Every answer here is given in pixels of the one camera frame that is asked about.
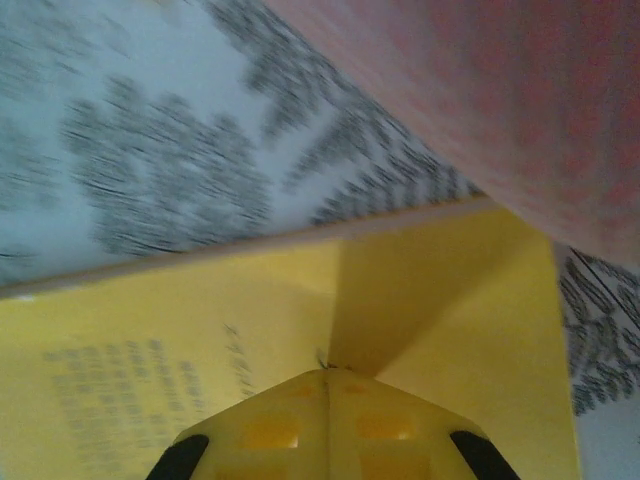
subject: yellow paper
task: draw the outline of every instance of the yellow paper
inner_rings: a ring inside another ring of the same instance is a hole
[[[578,479],[549,246],[505,212],[0,303],[6,480],[145,478],[178,431],[330,360]]]

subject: yellow book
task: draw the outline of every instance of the yellow book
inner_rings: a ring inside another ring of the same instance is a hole
[[[504,211],[0,303],[3,480],[145,478],[185,427],[328,361],[577,480],[550,247]]]

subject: yellow page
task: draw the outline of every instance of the yellow page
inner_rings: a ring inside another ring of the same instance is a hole
[[[480,425],[523,479],[580,478],[549,241],[504,210],[345,244],[330,361]]]
[[[0,302],[0,475],[143,479],[182,429],[318,368],[338,250],[207,261]]]

